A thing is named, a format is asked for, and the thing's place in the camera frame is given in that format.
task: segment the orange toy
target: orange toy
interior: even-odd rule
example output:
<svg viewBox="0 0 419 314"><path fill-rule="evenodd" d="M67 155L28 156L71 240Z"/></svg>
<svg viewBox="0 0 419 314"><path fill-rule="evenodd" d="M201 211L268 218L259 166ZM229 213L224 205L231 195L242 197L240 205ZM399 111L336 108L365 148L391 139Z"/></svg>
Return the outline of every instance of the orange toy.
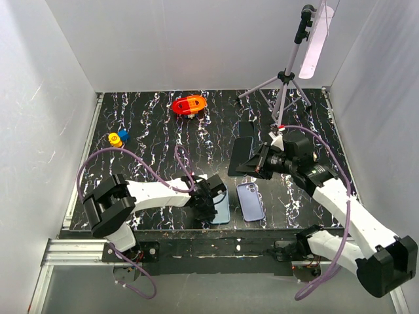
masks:
<svg viewBox="0 0 419 314"><path fill-rule="evenodd" d="M191 117L205 108L206 105L207 102L205 98L202 96L193 95L175 100L172 104L172 110L177 114Z"/></svg>

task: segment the blue toy block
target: blue toy block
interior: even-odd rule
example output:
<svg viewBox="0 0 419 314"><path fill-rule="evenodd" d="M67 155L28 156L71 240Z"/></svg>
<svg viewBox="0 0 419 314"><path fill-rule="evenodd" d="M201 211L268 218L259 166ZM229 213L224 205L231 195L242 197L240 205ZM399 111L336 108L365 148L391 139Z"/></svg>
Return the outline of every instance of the blue toy block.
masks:
<svg viewBox="0 0 419 314"><path fill-rule="evenodd" d="M128 133L126 133L125 129L122 129L118 132L118 136L120 137L122 142L127 142L127 140L130 138Z"/></svg>

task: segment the white panel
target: white panel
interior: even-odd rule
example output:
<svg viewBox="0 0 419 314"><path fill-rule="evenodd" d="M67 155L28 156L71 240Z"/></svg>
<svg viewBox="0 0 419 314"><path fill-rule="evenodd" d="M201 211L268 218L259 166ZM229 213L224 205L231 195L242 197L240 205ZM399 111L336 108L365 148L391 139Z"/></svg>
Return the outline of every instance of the white panel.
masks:
<svg viewBox="0 0 419 314"><path fill-rule="evenodd" d="M381 0L331 89L332 104L365 207L419 242L419 6ZM419 281L402 286L419 313Z"/></svg>
<svg viewBox="0 0 419 314"><path fill-rule="evenodd" d="M44 1L0 0L0 304L26 313L96 95Z"/></svg>
<svg viewBox="0 0 419 314"><path fill-rule="evenodd" d="M46 0L97 92L252 88L286 66L306 0ZM318 70L329 86L376 0L340 0ZM336 8L337 0L327 3ZM295 73L306 49L301 45Z"/></svg>

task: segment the blue smartphone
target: blue smartphone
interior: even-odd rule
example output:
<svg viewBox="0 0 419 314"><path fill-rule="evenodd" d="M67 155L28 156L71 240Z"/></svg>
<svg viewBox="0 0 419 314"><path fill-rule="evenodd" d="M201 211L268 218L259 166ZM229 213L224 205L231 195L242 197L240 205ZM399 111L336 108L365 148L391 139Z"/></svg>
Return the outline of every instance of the blue smartphone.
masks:
<svg viewBox="0 0 419 314"><path fill-rule="evenodd" d="M215 204L214 208L217 211L217 214L215 215L214 220L211 221L211 224L228 224L230 222L230 204L228 203L228 189L225 191L225 193L226 194L220 194L213 198Z"/></svg>
<svg viewBox="0 0 419 314"><path fill-rule="evenodd" d="M257 193L257 185L253 182L237 186L237 195L246 222L264 219L264 211Z"/></svg>

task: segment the gray floor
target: gray floor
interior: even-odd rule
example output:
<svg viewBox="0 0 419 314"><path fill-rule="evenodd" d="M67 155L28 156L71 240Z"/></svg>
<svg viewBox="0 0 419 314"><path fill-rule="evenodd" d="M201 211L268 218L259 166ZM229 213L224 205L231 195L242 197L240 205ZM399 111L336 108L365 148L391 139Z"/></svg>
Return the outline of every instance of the gray floor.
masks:
<svg viewBox="0 0 419 314"><path fill-rule="evenodd" d="M342 270L303 301L294 277L269 274L161 275L153 300L116 285L111 266L55 267L44 314L66 313L395 313L390 295L376 299ZM151 291L146 279L134 286Z"/></svg>

